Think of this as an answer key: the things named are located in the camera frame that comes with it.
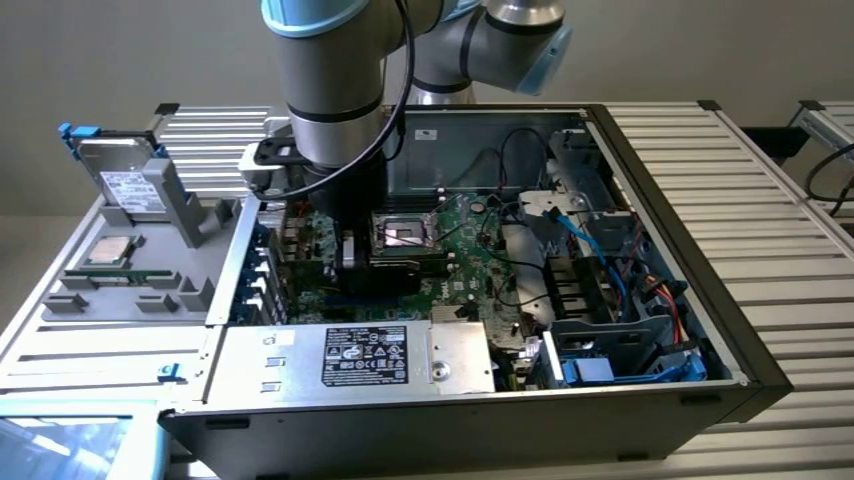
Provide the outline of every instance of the sticker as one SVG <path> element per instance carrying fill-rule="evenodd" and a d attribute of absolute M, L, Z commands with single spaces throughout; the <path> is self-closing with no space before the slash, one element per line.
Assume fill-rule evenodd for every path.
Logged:
<path fill-rule="evenodd" d="M 439 138 L 439 130 L 415 130 L 415 140 L 435 141 Z"/>
<path fill-rule="evenodd" d="M 88 279 L 99 287 L 124 287 L 131 284 L 127 277 L 88 277 Z"/>
<path fill-rule="evenodd" d="M 119 206 L 128 213 L 166 213 L 155 186 L 140 172 L 102 172 Z"/>
<path fill-rule="evenodd" d="M 408 383 L 406 327 L 328 328 L 323 351 L 327 387 Z"/>
<path fill-rule="evenodd" d="M 280 347 L 288 347 L 294 345 L 296 339 L 296 330 L 280 330 L 276 333 L 264 335 L 262 337 L 262 344 L 279 345 Z"/>

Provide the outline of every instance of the metal table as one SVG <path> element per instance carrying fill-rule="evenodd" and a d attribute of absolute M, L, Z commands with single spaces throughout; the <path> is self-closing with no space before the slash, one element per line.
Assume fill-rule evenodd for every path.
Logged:
<path fill-rule="evenodd" d="M 833 153 L 854 143 L 854 102 L 803 101 L 790 125 L 801 127 Z M 846 158 L 854 162 L 854 153 Z M 825 210 L 833 208 L 831 203 L 817 203 Z M 854 222 L 854 200 L 842 204 L 837 218 Z"/>
<path fill-rule="evenodd" d="M 711 428 L 663 462 L 432 478 L 853 478 L 854 240 L 821 207 L 806 201 L 803 191 L 723 112 L 705 110 L 697 103 L 627 103 L 609 108 L 781 362 L 795 393 L 750 423 Z M 270 115 L 267 107 L 179 110 L 162 139 L 188 190 L 206 197 L 246 194 L 236 171 L 240 151 L 263 137 Z M 67 351 L 62 352 L 63 360 L 54 362 L 59 371 L 40 374 L 62 375 L 54 379 L 76 386 L 79 395 L 110 391 L 163 398 L 175 392 L 146 384 L 142 377 L 146 372 L 150 378 L 162 363 L 151 354 L 196 355 L 204 327 L 46 325 L 40 321 L 38 300 L 55 286 L 56 274 L 98 221 L 95 212 L 84 217 L 0 338 L 0 382 L 8 382 L 8 374 L 26 369 L 40 355 L 50 359 L 46 355 L 55 353 L 47 348 L 51 345 Z M 119 364 L 99 361 L 96 350 L 106 344 L 120 350 Z M 128 371 L 139 372 L 138 377 Z M 17 393 L 51 394 L 55 392 L 32 388 Z M 188 460 L 176 457 L 170 477 L 210 478 L 204 466 Z"/>

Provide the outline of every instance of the blue joint cap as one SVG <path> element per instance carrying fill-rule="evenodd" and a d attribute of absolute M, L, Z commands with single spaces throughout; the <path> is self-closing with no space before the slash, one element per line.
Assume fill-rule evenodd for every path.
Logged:
<path fill-rule="evenodd" d="M 82 125 L 71 131 L 72 138 L 94 138 L 102 133 L 102 127 Z"/>
<path fill-rule="evenodd" d="M 573 28 L 563 25 L 551 37 L 551 42 L 549 42 L 543 53 L 541 53 L 537 62 L 534 62 L 534 66 L 522 79 L 522 83 L 519 83 L 517 87 L 518 93 L 534 96 L 543 93 L 546 85 L 549 85 L 549 82 L 558 72 L 558 68 L 561 68 L 571 38 Z"/>
<path fill-rule="evenodd" d="M 444 0 L 442 22 L 454 20 L 471 12 L 481 5 L 481 0 Z"/>
<path fill-rule="evenodd" d="M 306 38 L 334 30 L 368 6 L 368 0 L 262 0 L 270 30 L 288 38 Z"/>

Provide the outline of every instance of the warning label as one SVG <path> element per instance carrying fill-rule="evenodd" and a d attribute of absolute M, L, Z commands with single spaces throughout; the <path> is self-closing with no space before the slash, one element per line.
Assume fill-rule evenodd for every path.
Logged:
<path fill-rule="evenodd" d="M 126 212 L 166 212 L 158 190 L 140 172 L 102 172 L 102 178 Z"/>
<path fill-rule="evenodd" d="M 323 358 L 327 387 L 408 383 L 406 327 L 328 328 Z"/>

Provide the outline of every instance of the blue plastic latch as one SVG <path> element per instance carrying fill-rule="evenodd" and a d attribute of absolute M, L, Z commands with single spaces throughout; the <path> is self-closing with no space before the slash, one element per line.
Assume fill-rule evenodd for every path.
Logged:
<path fill-rule="evenodd" d="M 231 322 L 232 323 L 246 323 L 250 319 L 250 306 L 246 304 L 235 304 L 231 306 Z"/>
<path fill-rule="evenodd" d="M 246 259 L 243 260 L 243 266 L 248 268 L 255 268 L 262 264 L 262 256 L 255 251 L 255 249 L 250 249 L 246 252 Z"/>
<path fill-rule="evenodd" d="M 92 137 L 98 137 L 100 133 L 102 133 L 102 127 L 82 125 L 72 130 L 71 136 L 72 138 L 92 138 Z"/>
<path fill-rule="evenodd" d="M 607 358 L 579 358 L 575 360 L 575 368 L 583 383 L 614 382 L 614 370 Z"/>
<path fill-rule="evenodd" d="M 691 353 L 689 355 L 689 361 L 685 364 L 685 376 L 682 377 L 682 381 L 685 382 L 699 382 L 706 380 L 706 366 L 703 365 L 703 360 L 699 358 L 699 355 Z"/>
<path fill-rule="evenodd" d="M 270 242 L 270 228 L 260 223 L 252 227 L 252 243 L 255 246 L 266 245 Z"/>
<path fill-rule="evenodd" d="M 71 156 L 75 158 L 75 160 L 80 160 L 80 154 L 78 153 L 78 149 L 75 148 L 75 144 L 71 141 L 71 123 L 66 122 L 63 123 L 59 128 L 59 138 L 63 140 L 63 143 L 66 144 L 66 148 L 68 148 L 68 151 L 71 152 Z"/>
<path fill-rule="evenodd" d="M 186 378 L 182 375 L 182 364 L 171 363 L 160 367 L 158 370 L 158 381 L 164 382 L 182 382 Z"/>
<path fill-rule="evenodd" d="M 255 270 L 250 270 L 248 268 L 244 268 L 243 270 L 240 270 L 240 279 L 238 281 L 238 283 L 240 285 L 251 285 L 252 282 L 255 282 L 255 280 L 258 280 L 260 277 L 260 273 L 258 273 Z"/>
<path fill-rule="evenodd" d="M 578 371 L 575 370 L 575 362 L 573 360 L 563 362 L 561 370 L 563 370 L 563 381 L 566 384 L 573 385 L 578 383 Z"/>

